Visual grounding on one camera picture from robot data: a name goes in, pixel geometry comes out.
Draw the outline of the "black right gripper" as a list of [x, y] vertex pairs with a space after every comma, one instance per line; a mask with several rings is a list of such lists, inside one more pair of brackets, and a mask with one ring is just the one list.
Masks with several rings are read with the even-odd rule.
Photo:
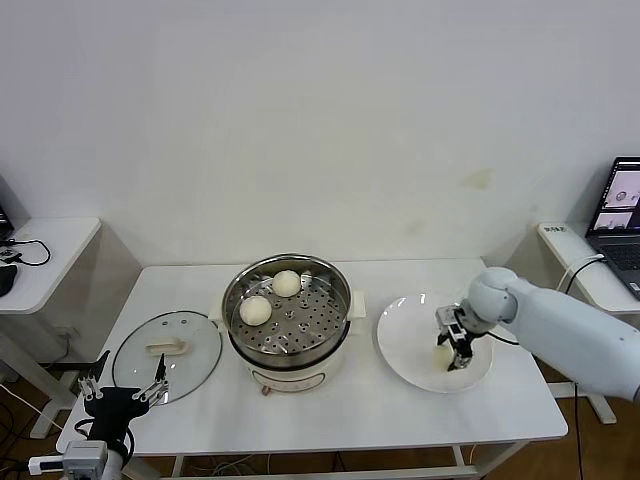
[[473, 358], [472, 343], [483, 336], [480, 323], [475, 313], [469, 308], [466, 300], [456, 303], [453, 308], [456, 333], [451, 340], [449, 333], [441, 332], [437, 337], [437, 345], [442, 346], [449, 342], [453, 351], [453, 358], [447, 367], [447, 371], [466, 369]]

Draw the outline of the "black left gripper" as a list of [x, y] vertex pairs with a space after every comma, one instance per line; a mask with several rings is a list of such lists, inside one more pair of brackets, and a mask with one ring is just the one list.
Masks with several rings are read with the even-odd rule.
[[110, 355], [106, 350], [88, 365], [86, 373], [78, 377], [84, 410], [93, 420], [89, 440], [104, 441], [107, 445], [124, 444], [129, 423], [149, 411], [149, 404], [157, 404], [168, 392], [165, 354], [160, 356], [154, 381], [144, 389], [130, 387], [102, 387], [99, 380]]

